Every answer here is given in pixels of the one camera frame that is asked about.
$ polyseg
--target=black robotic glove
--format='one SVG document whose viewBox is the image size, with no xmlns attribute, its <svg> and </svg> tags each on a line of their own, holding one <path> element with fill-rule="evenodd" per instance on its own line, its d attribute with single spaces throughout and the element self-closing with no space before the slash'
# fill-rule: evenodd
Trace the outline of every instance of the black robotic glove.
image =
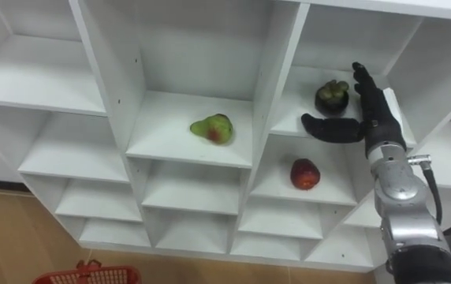
<svg viewBox="0 0 451 284">
<path fill-rule="evenodd" d="M 355 90 L 360 95 L 363 121 L 353 118 L 314 118 L 303 114 L 301 122 L 310 135 L 330 143 L 353 143 L 366 138 L 366 152 L 383 141 L 397 142 L 406 148 L 401 127 L 390 112 L 383 91 L 376 87 L 375 81 L 366 68 L 354 62 L 353 78 L 357 81 Z"/>
</svg>

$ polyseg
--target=cable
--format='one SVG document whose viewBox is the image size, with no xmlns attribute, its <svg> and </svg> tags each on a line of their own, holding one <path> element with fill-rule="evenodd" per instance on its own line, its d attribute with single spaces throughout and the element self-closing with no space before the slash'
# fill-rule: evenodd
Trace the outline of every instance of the cable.
<svg viewBox="0 0 451 284">
<path fill-rule="evenodd" d="M 441 225 L 441 221 L 443 219 L 443 208 L 441 206 L 441 197 L 439 196 L 438 185 L 436 185 L 434 172 L 430 166 L 428 168 L 422 166 L 422 168 L 423 176 L 427 180 L 430 192 L 432 192 L 432 196 L 434 197 L 434 204 L 436 205 L 436 221 L 438 221 L 438 224 Z"/>
</svg>

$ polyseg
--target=robotic arm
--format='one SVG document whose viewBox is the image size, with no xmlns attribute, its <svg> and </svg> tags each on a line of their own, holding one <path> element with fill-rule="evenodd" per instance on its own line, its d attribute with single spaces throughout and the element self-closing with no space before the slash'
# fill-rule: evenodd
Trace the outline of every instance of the robotic arm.
<svg viewBox="0 0 451 284">
<path fill-rule="evenodd" d="M 381 231 L 389 256 L 387 269 L 395 282 L 451 283 L 451 252 L 439 226 L 440 202 L 436 202 L 436 220 L 426 206 L 429 189 L 411 168 L 411 165 L 422 167 L 438 201 L 431 161 L 428 156 L 407 157 L 401 127 L 382 90 L 363 65 L 355 62 L 352 67 L 363 121 L 318 119 L 304 114 L 301 122 L 308 133 L 326 142 L 352 143 L 365 139 L 366 156 L 375 178 L 375 207 L 382 217 Z"/>
</svg>

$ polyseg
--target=basket handle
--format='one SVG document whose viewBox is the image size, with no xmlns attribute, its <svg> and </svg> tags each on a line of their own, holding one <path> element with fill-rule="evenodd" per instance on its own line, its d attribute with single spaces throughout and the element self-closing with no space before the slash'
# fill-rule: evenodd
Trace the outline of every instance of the basket handle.
<svg viewBox="0 0 451 284">
<path fill-rule="evenodd" d="M 87 264 L 81 260 L 76 264 L 79 278 L 76 284 L 87 284 L 87 279 L 91 276 L 91 272 L 101 269 L 101 263 L 98 260 L 89 260 Z"/>
</svg>

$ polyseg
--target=red basket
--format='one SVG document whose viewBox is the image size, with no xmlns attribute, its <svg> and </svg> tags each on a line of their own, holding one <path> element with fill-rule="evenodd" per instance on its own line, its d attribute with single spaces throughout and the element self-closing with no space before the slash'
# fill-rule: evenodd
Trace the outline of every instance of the red basket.
<svg viewBox="0 0 451 284">
<path fill-rule="evenodd" d="M 134 267 L 101 267 L 98 260 L 84 265 L 81 260 L 76 270 L 46 273 L 33 284 L 141 284 L 141 280 Z"/>
</svg>

